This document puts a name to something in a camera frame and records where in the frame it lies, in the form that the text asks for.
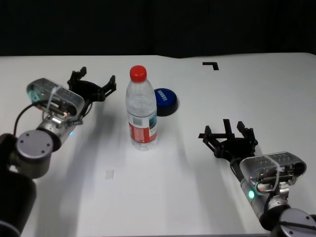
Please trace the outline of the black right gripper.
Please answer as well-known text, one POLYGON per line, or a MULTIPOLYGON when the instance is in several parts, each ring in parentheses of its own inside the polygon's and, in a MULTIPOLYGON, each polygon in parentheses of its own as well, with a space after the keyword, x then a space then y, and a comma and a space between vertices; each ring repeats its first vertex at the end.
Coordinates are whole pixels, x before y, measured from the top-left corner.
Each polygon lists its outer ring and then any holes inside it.
POLYGON ((242 121, 237 123, 237 129, 244 138, 234 138, 220 142, 224 139, 224 133, 213 133, 207 125, 202 136, 203 143, 212 150, 216 158, 222 158, 229 162, 234 159, 253 157, 258 141, 255 138, 253 128, 245 127, 242 121))

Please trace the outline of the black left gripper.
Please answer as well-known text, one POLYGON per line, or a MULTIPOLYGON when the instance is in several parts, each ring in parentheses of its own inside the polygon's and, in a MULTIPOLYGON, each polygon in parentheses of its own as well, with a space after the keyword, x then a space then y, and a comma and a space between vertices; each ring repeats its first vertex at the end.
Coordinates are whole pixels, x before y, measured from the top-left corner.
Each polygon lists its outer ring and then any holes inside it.
POLYGON ((116 76, 112 75, 109 82, 99 88, 98 85, 92 82, 81 81, 86 74, 86 67, 82 67, 79 71, 72 71, 68 80, 69 89, 84 99, 83 109, 92 102, 105 101, 110 94, 116 91, 116 76))

